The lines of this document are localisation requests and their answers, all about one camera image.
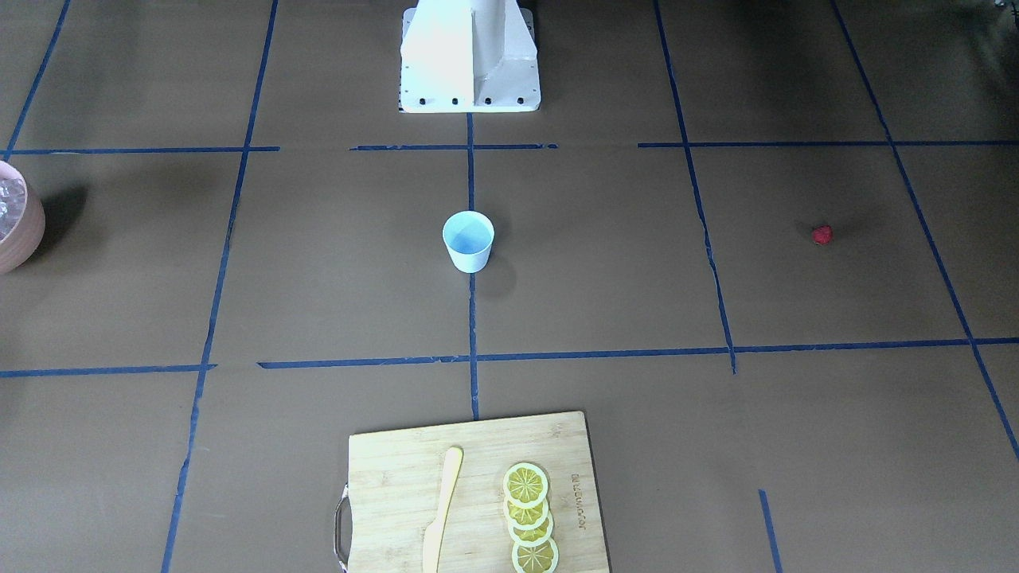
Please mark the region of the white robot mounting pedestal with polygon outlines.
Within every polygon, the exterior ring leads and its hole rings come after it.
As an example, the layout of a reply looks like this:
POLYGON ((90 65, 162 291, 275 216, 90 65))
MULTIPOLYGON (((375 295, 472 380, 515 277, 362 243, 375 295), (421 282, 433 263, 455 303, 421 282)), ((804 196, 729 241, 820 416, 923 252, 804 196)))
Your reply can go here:
POLYGON ((419 1, 403 13, 398 109, 524 113, 542 101, 532 10, 517 1, 419 1))

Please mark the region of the yellow plastic knife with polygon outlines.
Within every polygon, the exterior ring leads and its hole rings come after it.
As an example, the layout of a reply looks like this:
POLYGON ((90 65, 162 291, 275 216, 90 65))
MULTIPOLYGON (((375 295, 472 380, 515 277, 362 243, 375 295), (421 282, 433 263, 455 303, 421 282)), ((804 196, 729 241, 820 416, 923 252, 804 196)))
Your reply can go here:
POLYGON ((462 464, 462 447, 448 447, 443 457, 443 472, 440 475, 435 516, 424 530, 421 552, 421 570, 423 572, 438 571, 449 508, 455 492, 455 480, 459 479, 462 464))

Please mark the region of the pile of ice cubes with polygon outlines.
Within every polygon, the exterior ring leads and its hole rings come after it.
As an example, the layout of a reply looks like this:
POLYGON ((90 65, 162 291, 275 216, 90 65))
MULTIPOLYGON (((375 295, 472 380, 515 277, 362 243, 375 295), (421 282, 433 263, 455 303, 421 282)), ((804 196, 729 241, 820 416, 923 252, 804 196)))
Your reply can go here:
POLYGON ((4 240, 14 232, 28 208, 28 189, 21 179, 8 178, 1 181, 0 238, 4 240))

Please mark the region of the pink bowl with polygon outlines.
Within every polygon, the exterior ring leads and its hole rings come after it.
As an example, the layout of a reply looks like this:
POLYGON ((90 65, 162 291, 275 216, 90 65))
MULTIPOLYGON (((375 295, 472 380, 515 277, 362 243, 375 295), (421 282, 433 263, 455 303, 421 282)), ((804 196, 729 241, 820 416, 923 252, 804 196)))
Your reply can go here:
POLYGON ((28 189, 28 208, 18 226, 1 243, 1 273, 13 271, 25 263, 39 248, 46 228, 46 216, 41 207, 39 193, 26 183, 16 168, 8 162, 1 162, 2 179, 21 179, 28 189))

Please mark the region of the light blue cup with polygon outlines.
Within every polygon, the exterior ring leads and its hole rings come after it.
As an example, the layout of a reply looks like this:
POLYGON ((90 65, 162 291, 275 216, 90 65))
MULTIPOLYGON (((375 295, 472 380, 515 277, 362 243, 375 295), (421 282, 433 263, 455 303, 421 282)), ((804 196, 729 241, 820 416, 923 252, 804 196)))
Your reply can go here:
POLYGON ((481 212, 467 210, 451 215, 443 225, 443 243, 458 271, 473 275, 487 264, 495 230, 481 212))

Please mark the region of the bottom lemon slice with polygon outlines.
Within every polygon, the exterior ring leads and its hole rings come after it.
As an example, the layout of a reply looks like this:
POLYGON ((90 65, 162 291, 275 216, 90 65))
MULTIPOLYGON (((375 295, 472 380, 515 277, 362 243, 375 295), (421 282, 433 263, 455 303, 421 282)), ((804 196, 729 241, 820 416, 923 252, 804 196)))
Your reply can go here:
POLYGON ((513 543, 512 566, 517 573, 556 572, 560 552, 553 538, 539 544, 513 543))

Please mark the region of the bamboo cutting board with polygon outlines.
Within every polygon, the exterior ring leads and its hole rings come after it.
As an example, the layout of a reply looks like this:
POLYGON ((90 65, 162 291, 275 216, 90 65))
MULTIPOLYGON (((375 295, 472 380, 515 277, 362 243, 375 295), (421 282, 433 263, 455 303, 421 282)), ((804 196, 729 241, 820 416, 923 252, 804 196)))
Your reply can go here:
POLYGON ((348 439, 347 482, 336 505, 334 552, 342 572, 423 572, 443 457, 463 449, 437 572, 514 572, 502 479, 520 462, 549 479, 556 572, 611 569, 588 424, 583 412, 359 433, 348 439))

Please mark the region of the top lemon slice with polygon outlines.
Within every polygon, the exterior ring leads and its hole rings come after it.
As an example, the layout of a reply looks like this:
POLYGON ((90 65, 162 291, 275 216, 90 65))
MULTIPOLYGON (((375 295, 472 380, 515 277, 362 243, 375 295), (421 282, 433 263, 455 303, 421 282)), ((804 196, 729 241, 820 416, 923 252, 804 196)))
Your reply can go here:
POLYGON ((549 496, 549 476, 534 463, 516 463, 506 469, 502 479, 502 489, 506 500, 514 507, 532 509, 545 503, 549 496))

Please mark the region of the lemon slice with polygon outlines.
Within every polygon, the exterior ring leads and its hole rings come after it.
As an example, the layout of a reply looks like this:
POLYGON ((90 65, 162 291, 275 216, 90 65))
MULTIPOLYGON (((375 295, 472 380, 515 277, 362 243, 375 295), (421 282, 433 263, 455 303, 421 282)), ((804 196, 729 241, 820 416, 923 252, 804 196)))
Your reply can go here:
POLYGON ((556 572, 560 552, 553 538, 539 544, 513 543, 512 566, 517 573, 556 572))
POLYGON ((509 527, 521 531, 532 531, 545 525, 549 518, 549 499, 543 498, 537 505, 525 508, 507 498, 503 505, 503 511, 505 511, 505 519, 509 527))
POLYGON ((549 476, 534 463, 516 463, 506 469, 502 479, 502 489, 506 500, 514 507, 532 509, 545 503, 549 496, 549 476))
POLYGON ((547 543, 554 533, 554 517, 552 514, 546 516, 542 522, 536 524, 535 528, 523 529, 519 523, 513 520, 507 521, 507 531, 513 543, 524 548, 534 548, 547 543))

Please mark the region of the red strawberry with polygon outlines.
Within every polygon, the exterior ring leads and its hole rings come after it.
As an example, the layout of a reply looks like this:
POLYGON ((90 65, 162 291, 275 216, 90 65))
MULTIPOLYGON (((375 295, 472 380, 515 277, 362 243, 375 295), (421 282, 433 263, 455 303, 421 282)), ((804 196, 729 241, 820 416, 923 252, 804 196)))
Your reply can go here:
POLYGON ((812 242, 815 244, 830 244, 834 239, 834 230, 830 225, 823 224, 815 226, 810 236, 812 242))

